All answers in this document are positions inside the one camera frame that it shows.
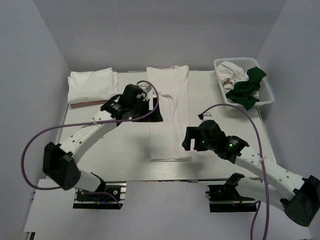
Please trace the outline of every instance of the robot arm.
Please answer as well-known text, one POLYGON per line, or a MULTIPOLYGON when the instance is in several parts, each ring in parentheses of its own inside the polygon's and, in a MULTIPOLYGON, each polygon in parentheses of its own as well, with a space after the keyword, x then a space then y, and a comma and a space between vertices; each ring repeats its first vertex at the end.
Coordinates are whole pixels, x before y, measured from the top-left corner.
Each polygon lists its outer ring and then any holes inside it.
MULTIPOLYGON (((245 168, 263 179, 259 154, 247 142, 237 136, 226 136, 213 120, 204 120, 199 127, 187 127, 182 146, 190 150, 214 151, 220 158, 245 168)), ((308 227, 320 208, 320 181, 314 176, 308 179, 289 172, 265 159, 269 183, 270 204, 285 212, 295 223, 308 227)), ((234 173, 225 187, 238 196, 266 201, 265 187, 259 181, 234 173)))
MULTIPOLYGON (((156 106, 156 98, 148 99, 150 90, 149 85, 127 85, 123 94, 112 97, 101 106, 100 111, 92 118, 91 125, 80 128, 58 144, 47 144, 44 148, 43 172, 64 190, 77 188, 89 192, 103 192, 105 181, 93 173, 79 169, 77 163, 92 145, 115 129, 121 120, 136 119, 150 113, 156 106)), ((136 122, 162 121, 158 106, 152 114, 136 122)))

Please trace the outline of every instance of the dark green towel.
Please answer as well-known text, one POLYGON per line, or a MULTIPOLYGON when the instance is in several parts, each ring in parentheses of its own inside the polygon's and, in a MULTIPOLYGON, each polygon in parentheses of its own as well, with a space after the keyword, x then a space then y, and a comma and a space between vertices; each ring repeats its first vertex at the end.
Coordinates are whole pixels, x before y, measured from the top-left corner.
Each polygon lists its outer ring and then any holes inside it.
POLYGON ((249 80, 237 82, 234 89, 230 90, 225 96, 249 110, 256 102, 259 102, 259 99, 253 97, 252 94, 260 89, 260 82, 267 74, 258 67, 249 69, 246 74, 249 76, 249 80))

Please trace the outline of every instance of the plastic basket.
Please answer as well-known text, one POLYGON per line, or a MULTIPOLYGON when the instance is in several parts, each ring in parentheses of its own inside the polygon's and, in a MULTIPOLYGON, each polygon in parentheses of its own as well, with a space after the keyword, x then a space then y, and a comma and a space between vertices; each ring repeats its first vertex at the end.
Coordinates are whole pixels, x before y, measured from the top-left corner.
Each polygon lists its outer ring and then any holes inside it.
MULTIPOLYGON (((230 58, 219 58, 214 60, 213 65, 214 68, 216 69, 217 66, 219 66, 222 62, 231 62, 237 66, 239 66, 240 68, 242 68, 244 70, 244 72, 246 73, 247 70, 252 69, 254 67, 258 67, 260 68, 257 60, 255 60, 252 57, 230 57, 230 58)), ((223 100, 226 104, 231 104, 237 107, 242 107, 244 109, 244 107, 238 103, 232 103, 230 102, 226 95, 225 95, 225 91, 224 91, 224 86, 222 84, 222 82, 219 80, 219 86, 220 86, 220 90, 223 96, 223 100)), ((252 107, 253 109, 259 108, 265 104, 271 104, 274 101, 274 95, 272 94, 272 91, 267 83, 266 78, 264 77, 260 83, 260 89, 259 89, 259 100, 258 102, 255 103, 255 105, 252 107)))

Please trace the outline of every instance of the gray wall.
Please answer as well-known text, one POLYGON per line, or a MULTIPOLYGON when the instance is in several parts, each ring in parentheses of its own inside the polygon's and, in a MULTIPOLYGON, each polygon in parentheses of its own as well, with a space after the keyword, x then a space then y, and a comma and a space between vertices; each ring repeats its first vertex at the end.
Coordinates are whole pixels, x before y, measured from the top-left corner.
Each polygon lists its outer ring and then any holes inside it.
POLYGON ((34 0, 73 71, 256 57, 286 0, 34 0))
MULTIPOLYGON (((275 96, 263 117, 278 163, 320 178, 320 1, 288 0, 257 60, 275 96)), ((310 226, 320 240, 320 212, 310 226)))
MULTIPOLYGON (((34 134, 61 123, 70 70, 32 0, 0 1, 0 33, 0 238, 17 240, 33 192, 21 174, 21 153, 34 134)), ((27 152, 33 183, 45 143, 56 138, 48 133, 27 152)))

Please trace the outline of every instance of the back wall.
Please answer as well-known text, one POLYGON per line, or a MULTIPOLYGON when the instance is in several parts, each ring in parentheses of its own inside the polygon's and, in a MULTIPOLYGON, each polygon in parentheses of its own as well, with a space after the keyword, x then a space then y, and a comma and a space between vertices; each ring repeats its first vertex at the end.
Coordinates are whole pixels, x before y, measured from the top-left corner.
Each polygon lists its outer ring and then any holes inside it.
POLYGON ((286 0, 34 0, 72 71, 256 57, 286 0))

